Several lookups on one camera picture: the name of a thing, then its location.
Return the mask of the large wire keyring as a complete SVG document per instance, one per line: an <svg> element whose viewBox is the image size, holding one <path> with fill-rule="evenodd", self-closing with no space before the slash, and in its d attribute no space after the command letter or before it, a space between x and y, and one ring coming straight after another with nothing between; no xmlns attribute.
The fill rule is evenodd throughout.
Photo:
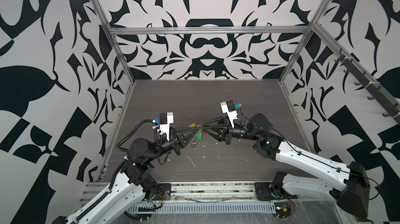
<svg viewBox="0 0 400 224"><path fill-rule="evenodd" d="M192 139L192 142L190 145L191 151L194 151L197 149L197 147L201 144L201 140L202 140L203 136L205 135L202 125L197 125L197 129L198 129L198 132Z"/></svg>

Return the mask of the green key tag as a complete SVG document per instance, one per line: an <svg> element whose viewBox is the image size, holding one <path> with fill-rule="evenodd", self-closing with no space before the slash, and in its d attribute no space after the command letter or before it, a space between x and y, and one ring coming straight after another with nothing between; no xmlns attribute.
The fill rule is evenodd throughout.
<svg viewBox="0 0 400 224"><path fill-rule="evenodd" d="M198 133L197 136L196 136L196 138L197 138L198 141L200 141L200 140L202 139L202 134L201 134L201 133Z"/></svg>

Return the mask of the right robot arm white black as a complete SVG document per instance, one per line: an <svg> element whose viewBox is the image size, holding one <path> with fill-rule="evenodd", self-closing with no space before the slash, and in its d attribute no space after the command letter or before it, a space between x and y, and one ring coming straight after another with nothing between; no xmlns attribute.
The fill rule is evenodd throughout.
<svg viewBox="0 0 400 224"><path fill-rule="evenodd" d="M204 123L202 130L220 142L232 138L254 141L253 149L263 158L294 166L311 175L297 177L277 173L271 188L274 194L304 195L325 199L358 218L367 218L371 179L358 162L336 162L296 147L284 137L272 133L273 125L258 113L247 124L228 116Z"/></svg>

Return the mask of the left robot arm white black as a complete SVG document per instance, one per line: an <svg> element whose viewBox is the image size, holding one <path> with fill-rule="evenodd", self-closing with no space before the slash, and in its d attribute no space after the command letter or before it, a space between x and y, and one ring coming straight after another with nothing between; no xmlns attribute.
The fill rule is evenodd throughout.
<svg viewBox="0 0 400 224"><path fill-rule="evenodd" d="M89 203L68 217L59 216L55 224L110 224L132 205L150 200L157 189L151 176L152 161L171 152L181 154L200 133L197 127L170 128L156 134L154 141L135 139L126 151L126 158L114 171L110 183Z"/></svg>

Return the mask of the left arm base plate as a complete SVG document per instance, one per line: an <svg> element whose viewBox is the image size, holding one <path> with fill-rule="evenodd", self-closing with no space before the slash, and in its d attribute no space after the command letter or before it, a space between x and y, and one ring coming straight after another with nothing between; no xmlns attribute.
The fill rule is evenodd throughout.
<svg viewBox="0 0 400 224"><path fill-rule="evenodd" d="M170 183L158 183L151 200L162 201L166 198L169 198L170 193L171 193Z"/></svg>

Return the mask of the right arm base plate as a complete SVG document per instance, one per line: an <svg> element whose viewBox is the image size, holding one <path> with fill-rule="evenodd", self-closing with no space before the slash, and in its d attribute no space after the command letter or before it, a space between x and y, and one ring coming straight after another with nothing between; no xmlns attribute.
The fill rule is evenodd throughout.
<svg viewBox="0 0 400 224"><path fill-rule="evenodd" d="M283 187L272 182L255 182L255 194L259 201L274 201L284 199L298 199L296 195L290 195Z"/></svg>

